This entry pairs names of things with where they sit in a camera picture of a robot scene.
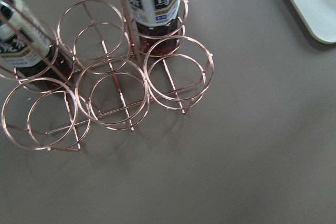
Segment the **tea bottle in rack back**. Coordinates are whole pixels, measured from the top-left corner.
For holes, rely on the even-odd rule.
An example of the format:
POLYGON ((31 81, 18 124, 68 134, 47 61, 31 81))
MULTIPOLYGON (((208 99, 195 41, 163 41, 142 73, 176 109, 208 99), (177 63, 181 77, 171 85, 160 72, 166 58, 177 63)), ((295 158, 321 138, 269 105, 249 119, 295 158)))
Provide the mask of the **tea bottle in rack back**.
POLYGON ((180 1, 129 0, 143 53, 147 53, 158 42, 154 37, 169 35, 177 29, 180 1))

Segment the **tea bottle in rack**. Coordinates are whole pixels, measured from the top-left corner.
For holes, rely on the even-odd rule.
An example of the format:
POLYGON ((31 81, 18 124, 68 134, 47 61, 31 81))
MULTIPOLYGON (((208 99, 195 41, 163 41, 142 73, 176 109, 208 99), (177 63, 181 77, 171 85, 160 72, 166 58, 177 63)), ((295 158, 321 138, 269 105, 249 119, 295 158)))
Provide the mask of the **tea bottle in rack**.
POLYGON ((46 78, 70 78, 72 64, 23 0, 1 0, 1 14, 7 19, 1 22, 1 59, 25 78, 41 78, 30 88, 50 91, 60 85, 46 78))
POLYGON ((169 35, 177 29, 180 1, 129 0, 143 53, 147 53, 158 42, 154 37, 169 35))

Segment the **tea bottle in rack front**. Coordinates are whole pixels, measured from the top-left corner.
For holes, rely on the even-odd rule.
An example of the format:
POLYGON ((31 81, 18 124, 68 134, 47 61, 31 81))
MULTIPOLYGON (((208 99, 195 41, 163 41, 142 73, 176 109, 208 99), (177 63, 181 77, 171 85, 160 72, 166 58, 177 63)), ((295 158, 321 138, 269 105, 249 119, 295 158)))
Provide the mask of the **tea bottle in rack front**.
POLYGON ((50 91, 60 85, 46 78, 70 78, 72 64, 23 0, 1 0, 1 14, 7 19, 1 22, 1 59, 25 78, 41 78, 30 88, 50 91))

